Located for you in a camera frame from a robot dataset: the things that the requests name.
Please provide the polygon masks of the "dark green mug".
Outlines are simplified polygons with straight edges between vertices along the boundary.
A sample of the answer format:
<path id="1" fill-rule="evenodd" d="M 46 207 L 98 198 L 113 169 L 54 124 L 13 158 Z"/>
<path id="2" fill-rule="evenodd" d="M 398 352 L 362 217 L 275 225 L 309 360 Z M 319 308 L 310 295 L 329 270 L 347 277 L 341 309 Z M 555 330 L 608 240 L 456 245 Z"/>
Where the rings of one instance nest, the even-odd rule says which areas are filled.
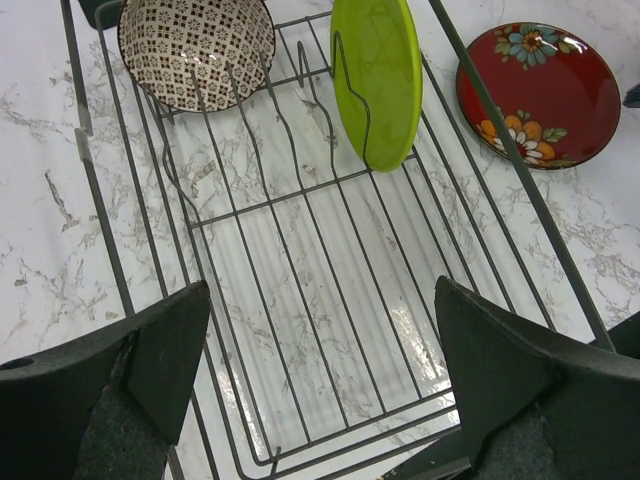
<path id="1" fill-rule="evenodd" d="M 635 85 L 626 92 L 623 99 L 623 105 L 626 108 L 640 108 L 640 84 Z"/>

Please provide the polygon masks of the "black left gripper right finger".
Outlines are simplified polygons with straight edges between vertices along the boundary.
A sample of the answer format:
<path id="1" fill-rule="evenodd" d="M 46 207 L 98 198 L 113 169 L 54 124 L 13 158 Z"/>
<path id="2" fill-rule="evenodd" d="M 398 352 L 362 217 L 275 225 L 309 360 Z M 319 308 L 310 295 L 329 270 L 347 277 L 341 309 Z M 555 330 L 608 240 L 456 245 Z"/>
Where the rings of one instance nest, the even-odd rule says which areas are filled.
<path id="1" fill-rule="evenodd" d="M 639 361 L 440 277 L 442 349 L 474 479 L 636 479 Z"/>

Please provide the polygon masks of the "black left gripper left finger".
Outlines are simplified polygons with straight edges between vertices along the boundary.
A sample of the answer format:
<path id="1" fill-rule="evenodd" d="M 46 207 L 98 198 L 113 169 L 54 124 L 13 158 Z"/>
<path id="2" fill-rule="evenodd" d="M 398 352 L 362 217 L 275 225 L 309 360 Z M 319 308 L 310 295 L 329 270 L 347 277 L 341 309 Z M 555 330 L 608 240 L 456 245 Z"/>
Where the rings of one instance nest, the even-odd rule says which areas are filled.
<path id="1" fill-rule="evenodd" d="M 210 315 L 206 282 L 1 366 L 4 479 L 160 479 Z"/>

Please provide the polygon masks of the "patterned ceramic bowl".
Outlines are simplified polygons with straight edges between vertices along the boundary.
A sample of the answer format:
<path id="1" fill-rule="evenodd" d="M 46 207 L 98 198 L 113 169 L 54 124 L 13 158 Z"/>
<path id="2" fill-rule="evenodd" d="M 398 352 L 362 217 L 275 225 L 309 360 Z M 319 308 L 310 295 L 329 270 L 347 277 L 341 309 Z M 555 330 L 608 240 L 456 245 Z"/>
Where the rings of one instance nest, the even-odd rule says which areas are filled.
<path id="1" fill-rule="evenodd" d="M 176 110 L 215 112 L 250 97 L 275 56 L 261 0 L 126 1 L 118 47 L 131 77 Z"/>

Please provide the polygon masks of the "dark wire dish rack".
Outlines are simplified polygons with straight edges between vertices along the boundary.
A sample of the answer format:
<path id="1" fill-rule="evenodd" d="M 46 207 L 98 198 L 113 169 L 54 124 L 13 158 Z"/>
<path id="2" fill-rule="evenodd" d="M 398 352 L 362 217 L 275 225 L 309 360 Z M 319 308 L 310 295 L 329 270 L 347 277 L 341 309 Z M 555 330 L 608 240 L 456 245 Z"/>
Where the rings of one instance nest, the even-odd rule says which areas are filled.
<path id="1" fill-rule="evenodd" d="M 105 75 L 117 153 L 141 222 L 126 254 L 96 174 L 97 217 L 126 313 L 134 270 L 168 295 L 205 280 L 200 366 L 167 479 L 373 476 L 457 430 L 434 307 L 448 276 L 577 340 L 602 329 L 573 273 L 545 282 L 422 50 L 416 140 L 391 173 L 353 152 L 335 104 L 328 1 L 270 1 L 265 82 L 222 112 L 162 105 L 126 71 L 113 14 L 61 5 L 84 160 L 101 118 L 80 42 Z"/>

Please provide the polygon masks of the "red floral plate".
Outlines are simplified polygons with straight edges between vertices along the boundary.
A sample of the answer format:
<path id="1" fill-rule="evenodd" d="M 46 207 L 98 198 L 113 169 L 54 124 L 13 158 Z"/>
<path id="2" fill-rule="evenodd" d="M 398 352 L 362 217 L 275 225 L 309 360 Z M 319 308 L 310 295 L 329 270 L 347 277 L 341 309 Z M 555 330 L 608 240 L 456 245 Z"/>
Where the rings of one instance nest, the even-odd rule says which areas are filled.
<path id="1" fill-rule="evenodd" d="M 467 52 L 529 167 L 575 167 L 613 138 L 619 87 L 577 36 L 543 23 L 508 23 L 481 34 Z"/>

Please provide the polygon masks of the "lime green plate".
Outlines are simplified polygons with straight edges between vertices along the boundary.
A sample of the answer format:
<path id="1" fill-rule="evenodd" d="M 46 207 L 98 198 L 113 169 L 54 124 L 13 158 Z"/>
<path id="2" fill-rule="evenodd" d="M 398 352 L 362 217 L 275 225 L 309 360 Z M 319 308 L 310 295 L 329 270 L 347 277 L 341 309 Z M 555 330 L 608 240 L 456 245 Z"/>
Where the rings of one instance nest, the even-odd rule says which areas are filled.
<path id="1" fill-rule="evenodd" d="M 367 166 L 389 172 L 414 142 L 423 98 L 418 36 L 406 1 L 336 1 L 331 69 L 340 119 Z"/>

